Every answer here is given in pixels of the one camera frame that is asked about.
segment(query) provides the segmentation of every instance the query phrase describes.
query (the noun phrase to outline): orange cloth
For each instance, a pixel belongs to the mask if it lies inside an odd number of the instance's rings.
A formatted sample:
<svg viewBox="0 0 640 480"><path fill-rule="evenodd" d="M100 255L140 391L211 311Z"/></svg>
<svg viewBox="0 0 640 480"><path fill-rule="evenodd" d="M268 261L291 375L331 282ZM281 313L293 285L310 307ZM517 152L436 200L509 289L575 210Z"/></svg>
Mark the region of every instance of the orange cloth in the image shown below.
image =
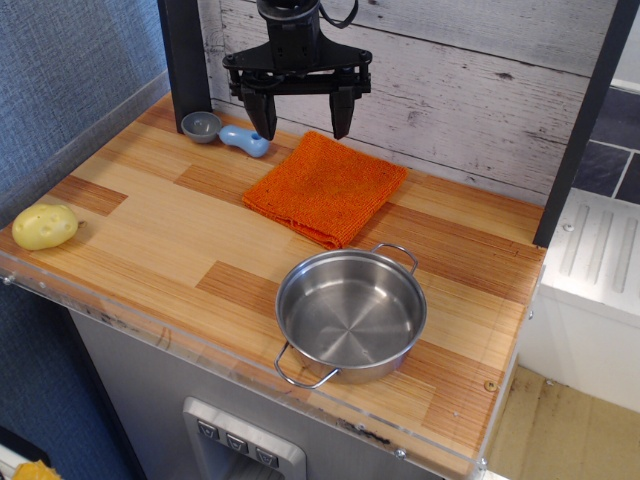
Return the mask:
<svg viewBox="0 0 640 480"><path fill-rule="evenodd" d="M406 177L404 167L307 132L242 200L327 249L344 248Z"/></svg>

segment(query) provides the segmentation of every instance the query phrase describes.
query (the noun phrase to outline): black cable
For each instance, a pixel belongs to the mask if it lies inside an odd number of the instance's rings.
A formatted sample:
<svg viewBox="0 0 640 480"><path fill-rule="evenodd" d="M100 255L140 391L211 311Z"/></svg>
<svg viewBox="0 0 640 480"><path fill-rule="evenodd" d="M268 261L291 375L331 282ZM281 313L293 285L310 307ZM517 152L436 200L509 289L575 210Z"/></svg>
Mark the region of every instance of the black cable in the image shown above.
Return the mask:
<svg viewBox="0 0 640 480"><path fill-rule="evenodd" d="M351 22L353 22L353 19L356 18L356 15L358 14L358 0L355 0L355 3L353 4L353 8L351 9L351 13L349 13L347 18L345 18L341 22L336 22L329 15L327 15L327 12L325 11L324 7L322 6L322 3L320 4L320 13L322 14L322 17L327 22L329 22L331 25L333 25L334 27L336 27L336 28L346 28L349 25L351 25Z"/></svg>

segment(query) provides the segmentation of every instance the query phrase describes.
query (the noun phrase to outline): dark tile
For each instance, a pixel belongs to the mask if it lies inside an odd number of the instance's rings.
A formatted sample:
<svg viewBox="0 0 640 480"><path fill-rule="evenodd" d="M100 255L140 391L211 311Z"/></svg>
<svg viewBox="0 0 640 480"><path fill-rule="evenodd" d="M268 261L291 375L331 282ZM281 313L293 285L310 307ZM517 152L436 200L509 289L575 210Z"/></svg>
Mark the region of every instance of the dark tile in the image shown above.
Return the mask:
<svg viewBox="0 0 640 480"><path fill-rule="evenodd" d="M640 95L610 88L591 139L640 150Z"/></svg>
<svg viewBox="0 0 640 480"><path fill-rule="evenodd" d="M610 197L629 159L627 150L589 142L573 186Z"/></svg>
<svg viewBox="0 0 640 480"><path fill-rule="evenodd" d="M633 155L616 198L640 205L640 154Z"/></svg>

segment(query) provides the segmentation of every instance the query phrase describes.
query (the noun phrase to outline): pot handle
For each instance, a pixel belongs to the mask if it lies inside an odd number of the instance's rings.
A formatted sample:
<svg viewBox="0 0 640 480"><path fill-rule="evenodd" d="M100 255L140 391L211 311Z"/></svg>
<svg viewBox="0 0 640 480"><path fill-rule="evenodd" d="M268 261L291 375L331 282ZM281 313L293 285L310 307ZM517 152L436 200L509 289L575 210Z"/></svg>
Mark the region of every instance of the pot handle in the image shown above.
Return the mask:
<svg viewBox="0 0 640 480"><path fill-rule="evenodd" d="M309 385L307 383L300 383L300 382L294 380L293 378L288 377L287 374L284 373L282 371L282 369L280 368L280 359L282 358L282 355L284 355L284 352L287 350L287 347L289 347L289 342L288 341L284 344L284 347L282 347L282 350L280 350L280 353L278 354L278 356L276 357L275 361L273 362L273 365L276 367L276 370L278 371L280 376L282 378L284 378L287 382L289 382L291 385L294 385L294 386L300 387L300 388L306 388L308 390L313 390L314 388L318 388L320 385L323 385L327 380L329 380L331 377L333 377L336 373L338 373L340 371L339 368L334 368L322 380L320 380L318 383L314 383L312 385Z"/></svg>
<svg viewBox="0 0 640 480"><path fill-rule="evenodd" d="M415 272L416 268L418 268L418 259L415 257L415 255L413 253L411 253L409 250L407 250L406 248L401 247L400 245L396 245L395 243L379 243L378 245L376 245L375 247L373 247L371 249L371 253L375 252L376 250L378 250L381 247L397 248L398 250L400 250L400 251L406 253L407 255L409 255L411 257L411 260L413 260L413 267L409 271L409 273L411 273L411 275L413 275L413 272Z"/></svg>

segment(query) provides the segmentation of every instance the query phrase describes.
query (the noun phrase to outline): screw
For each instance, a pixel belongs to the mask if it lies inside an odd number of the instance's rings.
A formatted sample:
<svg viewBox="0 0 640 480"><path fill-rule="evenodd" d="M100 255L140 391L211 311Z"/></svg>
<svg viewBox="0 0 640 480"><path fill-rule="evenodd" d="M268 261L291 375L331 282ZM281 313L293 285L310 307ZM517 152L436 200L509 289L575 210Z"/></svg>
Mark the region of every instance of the screw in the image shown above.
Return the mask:
<svg viewBox="0 0 640 480"><path fill-rule="evenodd" d="M487 380L484 382L484 389L487 392L495 392L498 389L498 385L492 380Z"/></svg>

